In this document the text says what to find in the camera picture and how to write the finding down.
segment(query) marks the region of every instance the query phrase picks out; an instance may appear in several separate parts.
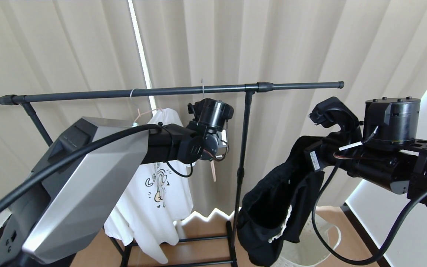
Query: white lace trim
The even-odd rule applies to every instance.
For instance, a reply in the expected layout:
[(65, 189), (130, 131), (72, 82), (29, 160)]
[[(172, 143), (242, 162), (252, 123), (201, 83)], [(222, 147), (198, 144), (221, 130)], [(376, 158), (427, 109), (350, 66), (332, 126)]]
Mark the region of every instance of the white lace trim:
[(286, 223), (288, 222), (289, 217), (291, 216), (291, 211), (293, 211), (293, 206), (292, 206), (292, 205), (290, 205), (290, 206), (289, 206), (289, 208), (288, 208), (288, 214), (286, 214), (286, 219), (285, 219), (285, 220), (284, 220), (284, 222), (281, 224), (281, 231), (280, 231), (277, 235), (275, 235), (274, 237), (270, 238), (270, 239), (268, 240), (268, 242), (269, 242), (269, 243), (273, 242), (273, 240), (276, 240), (276, 239), (278, 239), (281, 235), (283, 235), (283, 232), (284, 232), (284, 230), (286, 229)]

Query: white shirt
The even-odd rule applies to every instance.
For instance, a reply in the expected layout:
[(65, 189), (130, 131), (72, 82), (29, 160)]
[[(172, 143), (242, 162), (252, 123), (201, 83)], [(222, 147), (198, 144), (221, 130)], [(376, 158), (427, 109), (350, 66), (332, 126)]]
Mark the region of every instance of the white shirt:
[[(182, 125), (178, 113), (170, 108), (158, 111), (149, 123)], [(181, 174), (188, 174), (186, 165), (170, 161)], [(136, 240), (141, 250), (166, 264), (163, 242), (176, 245), (179, 236), (173, 221), (192, 212), (192, 196), (188, 178), (176, 175), (165, 163), (140, 165), (105, 222), (105, 233), (128, 245)]]

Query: clothes rack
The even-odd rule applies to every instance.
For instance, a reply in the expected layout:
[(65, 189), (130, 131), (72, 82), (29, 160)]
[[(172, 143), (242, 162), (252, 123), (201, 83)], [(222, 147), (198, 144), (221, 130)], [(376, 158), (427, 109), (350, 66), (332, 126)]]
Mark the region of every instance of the clothes rack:
[[(188, 264), (169, 265), (169, 267), (193, 267), (218, 264), (231, 264), (232, 267), (237, 267), (237, 257), (235, 253), (235, 235), (238, 222), (238, 209), (240, 203), (240, 195), (242, 192), (242, 183), (245, 175), (244, 163), (246, 154), (246, 141), (248, 135), (249, 113), (251, 109), (251, 101), (254, 93), (265, 93), (273, 90), (294, 90), (294, 89), (317, 89), (317, 88), (343, 88), (344, 82), (328, 82), (328, 83), (274, 83), (258, 82), (248, 83), (244, 85), (225, 85), (225, 86), (192, 86), (179, 88), (158, 88), (158, 89), (135, 89), (135, 90), (112, 90), (112, 91), (89, 91), (89, 92), (72, 92), (72, 93), (46, 93), (43, 95), (6, 95), (0, 97), (0, 105), (21, 105), (31, 118), (34, 126), (41, 134), (42, 138), (48, 146), (52, 144), (52, 140), (44, 128), (42, 122), (37, 116), (36, 111), (30, 104), (31, 102), (47, 102), (47, 101), (62, 101), (62, 100), (77, 100), (77, 99), (100, 99), (100, 98), (129, 98), (130, 96), (169, 96), (169, 95), (187, 95), (194, 93), (245, 93), (245, 108), (244, 121), (242, 128), (242, 142), (240, 150), (239, 166), (237, 170), (237, 189), (235, 196), (234, 221), (233, 225), (227, 221), (226, 235), (217, 235), (212, 237), (201, 238), (186, 238), (179, 242), (194, 242), (200, 240), (215, 240), (225, 238), (229, 244), (230, 259), (208, 262), (196, 262)], [(127, 267), (131, 248), (136, 246), (136, 243), (127, 245), (123, 250), (115, 238), (110, 238), (113, 245), (122, 256), (120, 267)]]

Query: white laundry basket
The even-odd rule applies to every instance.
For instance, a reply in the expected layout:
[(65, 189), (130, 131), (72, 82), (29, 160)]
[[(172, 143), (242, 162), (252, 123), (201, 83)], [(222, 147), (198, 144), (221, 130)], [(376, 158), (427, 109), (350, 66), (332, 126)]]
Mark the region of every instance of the white laundry basket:
[[(334, 250), (340, 243), (342, 235), (339, 227), (327, 222), (319, 215), (315, 215), (315, 223), (322, 238), (330, 245), (329, 235), (327, 232), (330, 228), (336, 228), (339, 238), (337, 243), (333, 246)], [(300, 242), (298, 244), (284, 241), (283, 249), (278, 260), (272, 267), (313, 267), (323, 262), (331, 255), (324, 245), (322, 245), (319, 238), (312, 228), (311, 216), (307, 219), (301, 235), (299, 236)]]

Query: curtain fold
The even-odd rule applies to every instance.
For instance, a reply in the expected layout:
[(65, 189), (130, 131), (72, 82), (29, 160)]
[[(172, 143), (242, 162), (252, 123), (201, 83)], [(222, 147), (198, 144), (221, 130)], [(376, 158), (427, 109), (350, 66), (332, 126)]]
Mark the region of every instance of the curtain fold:
[[(0, 1), (0, 96), (132, 88), (146, 86), (126, 1)], [(136, 116), (129, 98), (33, 106), (53, 139), (82, 116)], [(0, 198), (46, 150), (22, 107), (0, 106)]]
[[(427, 0), (134, 1), (154, 88), (345, 81), (344, 89), (254, 95), (242, 196), (282, 163), (301, 135), (327, 135), (312, 108), (331, 96), (363, 119), (364, 101), (420, 98), (427, 89)], [(208, 94), (235, 108), (229, 159), (215, 163), (217, 182), (201, 162), (190, 178), (195, 210), (234, 207), (243, 93)], [(201, 95), (156, 97), (183, 123)], [(360, 180), (337, 174), (321, 205), (342, 205)]]

